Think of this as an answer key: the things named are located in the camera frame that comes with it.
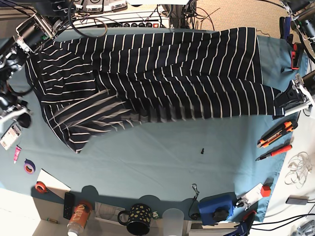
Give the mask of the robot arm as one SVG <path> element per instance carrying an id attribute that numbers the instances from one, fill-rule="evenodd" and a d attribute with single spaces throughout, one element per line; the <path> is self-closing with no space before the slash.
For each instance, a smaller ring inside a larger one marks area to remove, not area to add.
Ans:
<path id="1" fill-rule="evenodd" d="M 33 14 L 16 28 L 16 35 L 10 37 L 0 48 L 0 123 L 14 120 L 23 128 L 31 124 L 30 110 L 21 97 L 27 91 L 17 92 L 8 83 L 15 72 L 20 71 L 28 58 L 43 49 L 45 43 L 57 38 L 68 27 L 81 36 L 86 36 L 75 25 L 76 13 L 80 11 L 73 0 L 32 0 Z"/>
<path id="2" fill-rule="evenodd" d="M 311 48 L 315 48 L 315 2 L 313 0 L 283 0 L 281 4 L 290 17 L 289 20 L 283 22 L 283 29 L 290 27 L 297 32 L 300 39 L 300 43 L 291 44 L 290 53 L 291 69 L 298 70 L 304 53 L 312 62 L 315 60 L 305 45 L 308 41 Z M 274 105 L 281 109 L 281 114 L 273 115 L 273 119 L 286 117 L 304 109 L 308 109 L 310 117 L 314 118 L 315 72 L 311 71 L 304 76 L 297 73 L 289 82 L 287 89 L 277 95 Z"/>

